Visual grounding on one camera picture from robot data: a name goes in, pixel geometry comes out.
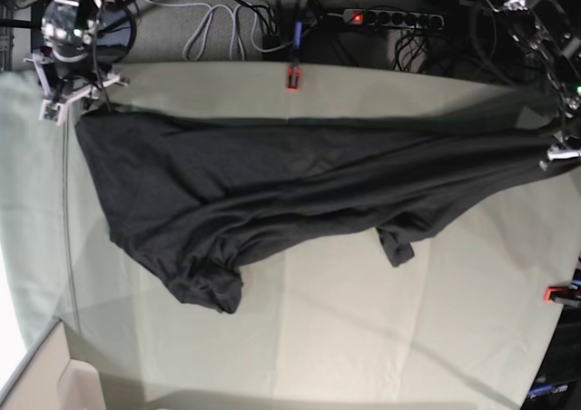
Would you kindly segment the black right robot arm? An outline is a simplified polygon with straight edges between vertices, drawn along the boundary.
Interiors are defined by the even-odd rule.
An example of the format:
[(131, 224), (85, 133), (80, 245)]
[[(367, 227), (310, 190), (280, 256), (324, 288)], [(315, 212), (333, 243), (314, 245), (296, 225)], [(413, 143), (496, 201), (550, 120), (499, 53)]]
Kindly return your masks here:
[(72, 91), (77, 80), (103, 88), (96, 53), (102, 12), (103, 0), (52, 0), (45, 8), (41, 31), (54, 63), (49, 79), (53, 100)]

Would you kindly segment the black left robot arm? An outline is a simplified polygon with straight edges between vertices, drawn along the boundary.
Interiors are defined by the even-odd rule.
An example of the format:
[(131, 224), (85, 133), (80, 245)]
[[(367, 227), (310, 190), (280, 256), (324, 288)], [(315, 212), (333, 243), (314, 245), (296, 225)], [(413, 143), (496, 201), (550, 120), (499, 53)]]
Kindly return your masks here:
[(556, 93), (556, 124), (580, 134), (580, 32), (557, 0), (484, 0), (502, 14), (516, 41), (532, 50), (543, 64)]

